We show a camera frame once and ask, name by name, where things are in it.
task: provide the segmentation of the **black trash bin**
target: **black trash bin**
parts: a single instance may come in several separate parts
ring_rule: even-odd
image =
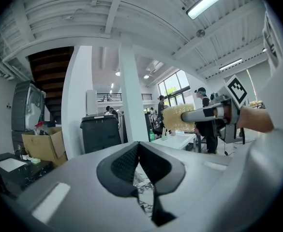
[[[118,121],[114,115],[84,117],[80,128],[86,154],[121,144]]]

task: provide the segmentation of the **open cardboard box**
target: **open cardboard box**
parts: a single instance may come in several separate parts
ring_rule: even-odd
[[[61,127],[49,128],[49,136],[38,136],[30,131],[22,134],[22,139],[30,157],[51,161],[54,167],[67,161]]]

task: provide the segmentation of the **green bottle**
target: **green bottle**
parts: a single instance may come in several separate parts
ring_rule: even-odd
[[[152,129],[150,129],[150,134],[149,134],[149,136],[150,136],[150,142],[152,142],[152,141],[155,140],[154,133],[153,133]]]

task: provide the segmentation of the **staircase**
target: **staircase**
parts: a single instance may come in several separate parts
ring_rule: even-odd
[[[46,93],[50,120],[61,124],[61,102],[65,75],[73,47],[55,48],[29,56],[36,86]]]

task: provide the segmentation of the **ceiling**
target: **ceiling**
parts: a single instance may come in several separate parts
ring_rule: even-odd
[[[138,75],[153,85],[174,69],[200,80],[228,75],[266,60],[262,53],[265,8],[261,0],[220,0],[191,20],[199,0],[14,0],[0,16],[0,72],[31,79],[27,56],[72,45],[93,45],[94,85],[119,90],[117,47],[130,35]],[[198,38],[198,30],[205,36]],[[242,63],[219,72],[239,58]],[[143,79],[154,60],[163,65]]]

